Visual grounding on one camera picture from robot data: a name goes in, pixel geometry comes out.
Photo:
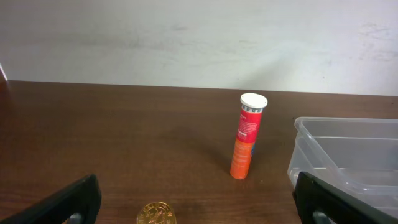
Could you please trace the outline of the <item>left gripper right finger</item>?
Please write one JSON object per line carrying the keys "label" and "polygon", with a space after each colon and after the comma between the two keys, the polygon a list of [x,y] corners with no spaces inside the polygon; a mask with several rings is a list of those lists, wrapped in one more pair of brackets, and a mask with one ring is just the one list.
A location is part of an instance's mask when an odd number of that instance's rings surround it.
{"label": "left gripper right finger", "polygon": [[373,208],[308,172],[299,173],[292,195],[303,224],[397,224],[397,218]]}

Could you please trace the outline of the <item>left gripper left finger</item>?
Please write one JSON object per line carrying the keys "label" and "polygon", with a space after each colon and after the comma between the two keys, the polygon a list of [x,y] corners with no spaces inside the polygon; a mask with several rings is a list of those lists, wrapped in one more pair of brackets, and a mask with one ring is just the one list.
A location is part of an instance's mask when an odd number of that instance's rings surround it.
{"label": "left gripper left finger", "polygon": [[101,191],[94,174],[55,192],[1,223],[64,223],[72,216],[74,223],[94,224],[101,206]]}

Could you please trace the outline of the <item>gold lid small jar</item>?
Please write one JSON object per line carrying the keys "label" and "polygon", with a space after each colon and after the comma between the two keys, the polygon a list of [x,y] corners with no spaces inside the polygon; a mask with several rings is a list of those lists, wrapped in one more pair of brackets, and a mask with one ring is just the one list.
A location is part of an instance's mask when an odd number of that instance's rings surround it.
{"label": "gold lid small jar", "polygon": [[177,224],[173,208],[164,202],[145,205],[137,214],[137,224]]}

